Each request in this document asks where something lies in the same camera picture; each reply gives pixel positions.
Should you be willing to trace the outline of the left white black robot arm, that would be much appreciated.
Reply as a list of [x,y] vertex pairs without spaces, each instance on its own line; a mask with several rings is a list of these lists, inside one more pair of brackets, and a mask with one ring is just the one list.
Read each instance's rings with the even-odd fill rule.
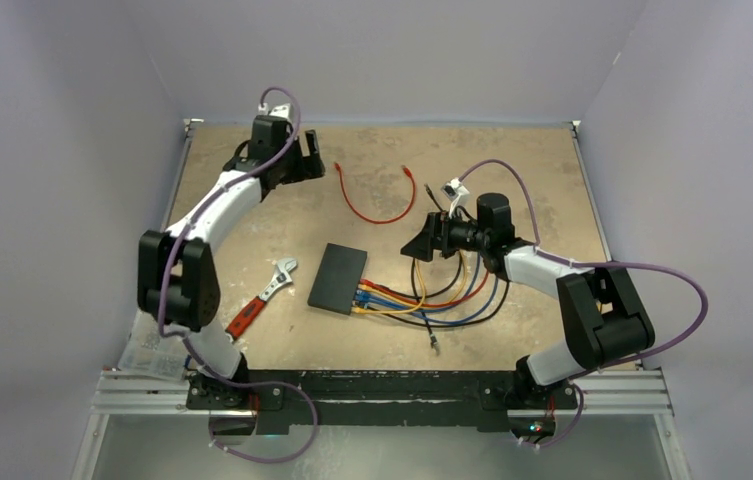
[[160,337],[182,342],[201,373],[214,379],[211,395],[224,408],[244,405],[250,382],[238,374],[243,354],[216,318],[222,290],[214,254],[276,187],[324,174],[315,130],[301,131],[285,117],[260,114],[209,192],[166,230],[148,230],[139,239],[140,311],[152,317]]

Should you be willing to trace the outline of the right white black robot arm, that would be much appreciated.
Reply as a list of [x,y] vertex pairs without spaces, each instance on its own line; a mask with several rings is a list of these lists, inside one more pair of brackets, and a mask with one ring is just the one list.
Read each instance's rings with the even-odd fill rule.
[[564,339],[517,361],[513,392],[521,404],[536,407],[562,381],[654,344],[652,322],[626,268],[578,267],[544,257],[516,235],[502,194],[481,195],[476,209],[473,220],[428,213],[421,231],[400,252],[424,262],[436,253],[476,252],[496,277],[557,300]]

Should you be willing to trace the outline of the black network switch box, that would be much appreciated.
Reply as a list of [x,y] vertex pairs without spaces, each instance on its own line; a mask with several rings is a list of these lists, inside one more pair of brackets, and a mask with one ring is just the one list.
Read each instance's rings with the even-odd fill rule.
[[328,243],[307,298],[310,307],[350,315],[368,253]]

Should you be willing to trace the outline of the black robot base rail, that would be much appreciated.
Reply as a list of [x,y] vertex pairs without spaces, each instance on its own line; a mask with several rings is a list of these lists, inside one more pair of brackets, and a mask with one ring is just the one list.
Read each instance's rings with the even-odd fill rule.
[[186,407],[215,416],[241,411],[259,435],[294,425],[473,427],[479,432],[547,434],[556,411],[578,405],[574,388],[543,393],[515,386],[513,371],[253,369],[235,388],[204,374],[189,378]]

